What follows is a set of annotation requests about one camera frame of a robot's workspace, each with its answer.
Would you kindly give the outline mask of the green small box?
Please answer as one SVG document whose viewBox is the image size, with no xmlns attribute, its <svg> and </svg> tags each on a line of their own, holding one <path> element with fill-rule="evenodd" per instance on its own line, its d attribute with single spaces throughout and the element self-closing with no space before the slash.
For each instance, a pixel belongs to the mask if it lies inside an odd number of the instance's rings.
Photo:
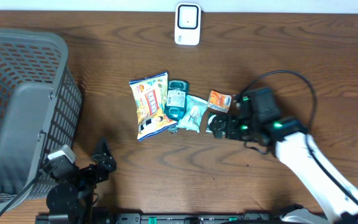
<svg viewBox="0 0 358 224">
<path fill-rule="evenodd" d="M 209 112 L 208 114 L 208 120 L 207 120 L 207 126 L 206 126 L 206 132 L 207 133 L 212 133 L 212 129 L 211 129 L 211 123 L 213 121 L 213 119 L 216 117 L 216 113 L 212 113 L 212 112 Z"/>
</svg>

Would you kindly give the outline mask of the small white red packet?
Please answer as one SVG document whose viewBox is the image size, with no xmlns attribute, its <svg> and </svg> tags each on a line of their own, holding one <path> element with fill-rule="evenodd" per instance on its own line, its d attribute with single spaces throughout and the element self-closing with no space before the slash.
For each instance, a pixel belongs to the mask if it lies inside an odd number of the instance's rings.
<svg viewBox="0 0 358 224">
<path fill-rule="evenodd" d="M 231 107 L 231 101 L 231 95 L 225 95 L 211 90 L 208 98 L 208 107 L 216 111 L 227 113 Z"/>
</svg>

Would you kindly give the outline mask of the teal wet wipes pack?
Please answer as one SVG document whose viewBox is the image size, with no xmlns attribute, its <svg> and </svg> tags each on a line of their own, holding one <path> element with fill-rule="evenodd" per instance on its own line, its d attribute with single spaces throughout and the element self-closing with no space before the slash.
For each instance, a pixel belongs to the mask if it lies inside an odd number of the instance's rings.
<svg viewBox="0 0 358 224">
<path fill-rule="evenodd" d="M 208 109 L 208 102 L 197 96 L 186 96 L 186 112 L 179 120 L 177 128 L 200 132 L 201 120 Z"/>
</svg>

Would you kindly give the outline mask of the teal mouthwash bottle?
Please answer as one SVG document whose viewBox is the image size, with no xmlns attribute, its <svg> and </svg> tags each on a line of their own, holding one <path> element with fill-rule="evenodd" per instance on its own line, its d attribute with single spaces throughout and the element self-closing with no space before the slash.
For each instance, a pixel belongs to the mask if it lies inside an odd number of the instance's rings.
<svg viewBox="0 0 358 224">
<path fill-rule="evenodd" d="M 179 122 L 184 117 L 189 87 L 189 83 L 185 80 L 170 80 L 168 82 L 167 102 L 164 113 L 171 120 Z"/>
</svg>

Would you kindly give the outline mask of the yellow snack bag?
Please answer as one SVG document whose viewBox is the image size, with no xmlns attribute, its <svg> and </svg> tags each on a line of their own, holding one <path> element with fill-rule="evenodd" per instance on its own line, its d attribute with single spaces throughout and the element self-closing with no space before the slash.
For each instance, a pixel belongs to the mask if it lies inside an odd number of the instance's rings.
<svg viewBox="0 0 358 224">
<path fill-rule="evenodd" d="M 168 100 L 167 72 L 131 80 L 129 86 L 136 104 L 138 141 L 177 125 L 178 122 L 170 119 L 164 112 Z"/>
</svg>

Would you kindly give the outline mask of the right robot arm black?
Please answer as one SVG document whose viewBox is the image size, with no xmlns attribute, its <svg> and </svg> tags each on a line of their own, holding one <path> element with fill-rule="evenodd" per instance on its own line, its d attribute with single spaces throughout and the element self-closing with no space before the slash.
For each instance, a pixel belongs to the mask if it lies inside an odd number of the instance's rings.
<svg viewBox="0 0 358 224">
<path fill-rule="evenodd" d="M 269 88 L 241 93 L 238 111 L 216 114 L 208 122 L 215 138 L 256 142 L 273 148 L 308 189 L 329 223 L 358 223 L 358 189 L 324 156 L 308 129 L 294 117 L 283 117 Z"/>
</svg>

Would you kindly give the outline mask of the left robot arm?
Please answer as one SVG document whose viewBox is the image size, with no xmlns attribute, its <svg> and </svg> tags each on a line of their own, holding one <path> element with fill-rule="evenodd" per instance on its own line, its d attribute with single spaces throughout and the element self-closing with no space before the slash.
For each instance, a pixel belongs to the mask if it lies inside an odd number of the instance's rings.
<svg viewBox="0 0 358 224">
<path fill-rule="evenodd" d="M 49 214 L 38 216 L 37 221 L 46 223 L 114 223 L 114 216 L 103 207 L 97 207 L 95 189 L 98 183 L 107 181 L 117 168 L 110 153 L 108 142 L 101 138 L 91 156 L 94 164 L 79 168 L 76 155 L 64 144 L 52 150 L 44 171 L 56 180 L 57 185 L 49 191 L 46 204 Z"/>
</svg>

